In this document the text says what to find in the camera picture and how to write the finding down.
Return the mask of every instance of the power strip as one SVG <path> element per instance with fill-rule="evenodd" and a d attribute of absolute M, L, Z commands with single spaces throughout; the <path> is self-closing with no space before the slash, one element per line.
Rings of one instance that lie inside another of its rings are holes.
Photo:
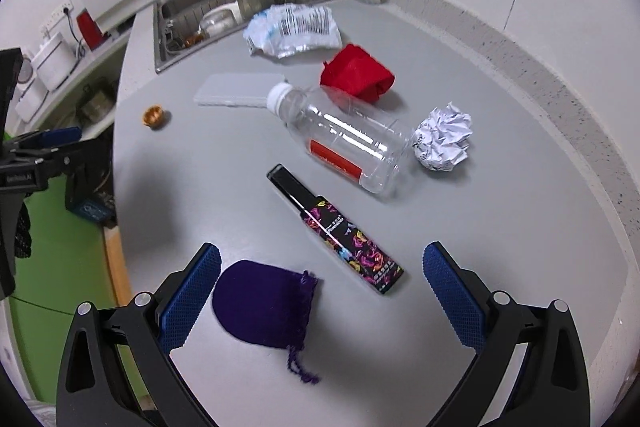
<path fill-rule="evenodd" d="M 71 4 L 71 0 L 64 1 L 60 6 L 53 10 L 47 20 L 44 21 L 40 27 L 40 34 L 43 37 L 46 37 L 48 33 L 53 31 L 54 26 L 60 22 L 60 19 L 66 17 L 65 8 L 68 8 L 69 11 L 74 8 L 73 4 Z"/>

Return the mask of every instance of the kitchen sink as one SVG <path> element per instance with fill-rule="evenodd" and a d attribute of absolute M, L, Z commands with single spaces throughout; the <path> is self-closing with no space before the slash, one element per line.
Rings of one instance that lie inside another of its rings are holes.
<path fill-rule="evenodd" d="M 234 1 L 236 0 L 159 0 L 154 10 L 156 71 L 160 73 L 203 47 L 244 29 L 248 25 L 252 13 L 249 13 L 247 20 L 241 24 L 189 46 L 189 38 L 197 33 L 200 20 L 205 13 L 216 6 Z M 329 0 L 273 0 L 273 3 L 317 4 L 325 1 Z"/>

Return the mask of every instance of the purple drawstring bag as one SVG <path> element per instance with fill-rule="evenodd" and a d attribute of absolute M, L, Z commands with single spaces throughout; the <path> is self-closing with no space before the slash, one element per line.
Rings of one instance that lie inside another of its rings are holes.
<path fill-rule="evenodd" d="M 287 367 L 305 383 L 318 383 L 298 360 L 318 279 L 254 261 L 227 268 L 213 288 L 211 304 L 220 325 L 236 339 L 289 351 Z"/>

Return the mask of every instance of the speckled stone backsplash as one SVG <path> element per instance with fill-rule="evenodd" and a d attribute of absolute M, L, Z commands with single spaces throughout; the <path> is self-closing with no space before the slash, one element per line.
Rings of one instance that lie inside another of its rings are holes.
<path fill-rule="evenodd" d="M 523 89 L 596 173 L 615 206 L 640 264 L 640 193 L 618 150 L 562 80 L 516 42 L 445 0 L 388 0 L 487 58 Z"/>

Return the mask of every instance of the silver screw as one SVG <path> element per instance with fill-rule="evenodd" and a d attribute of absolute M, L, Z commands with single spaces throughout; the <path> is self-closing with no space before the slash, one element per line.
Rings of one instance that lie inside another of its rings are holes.
<path fill-rule="evenodd" d="M 133 299 L 133 302 L 135 302 L 136 306 L 146 306 L 151 302 L 151 295 L 149 293 L 139 293 L 136 295 L 136 298 Z"/>
<path fill-rule="evenodd" d="M 509 302 L 511 302 L 511 299 L 505 292 L 496 292 L 494 293 L 494 301 L 505 306 L 506 304 L 509 304 Z"/>
<path fill-rule="evenodd" d="M 88 302 L 83 302 L 78 306 L 79 315 L 86 315 L 89 311 L 91 311 L 91 304 Z"/>
<path fill-rule="evenodd" d="M 554 308 L 556 308 L 556 310 L 561 313 L 569 311 L 569 306 L 566 304 L 566 302 L 561 301 L 560 299 L 554 301 Z"/>

